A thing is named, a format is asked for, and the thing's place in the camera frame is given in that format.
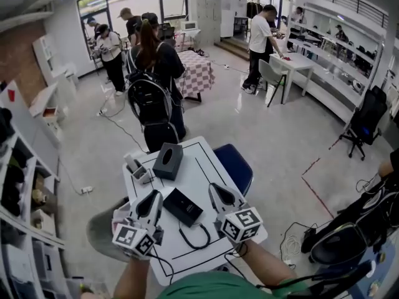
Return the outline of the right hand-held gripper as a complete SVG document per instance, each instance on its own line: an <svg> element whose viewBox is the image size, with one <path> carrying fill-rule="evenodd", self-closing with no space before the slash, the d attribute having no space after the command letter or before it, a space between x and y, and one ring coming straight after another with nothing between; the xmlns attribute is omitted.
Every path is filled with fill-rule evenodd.
<svg viewBox="0 0 399 299"><path fill-rule="evenodd" d="M210 183L208 193L216 211L214 224L219 234L225 235L235 244L253 239L259 234L260 240L264 239L261 216L239 191L221 189L220 185Z"/></svg>

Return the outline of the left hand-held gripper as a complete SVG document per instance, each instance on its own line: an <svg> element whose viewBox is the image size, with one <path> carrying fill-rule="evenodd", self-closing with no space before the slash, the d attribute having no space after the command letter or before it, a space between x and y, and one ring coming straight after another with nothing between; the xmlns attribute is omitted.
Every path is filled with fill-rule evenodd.
<svg viewBox="0 0 399 299"><path fill-rule="evenodd" d="M160 245L163 229L158 224L163 206L161 191L126 202L113 212L112 243L134 258L150 258L153 246Z"/></svg>

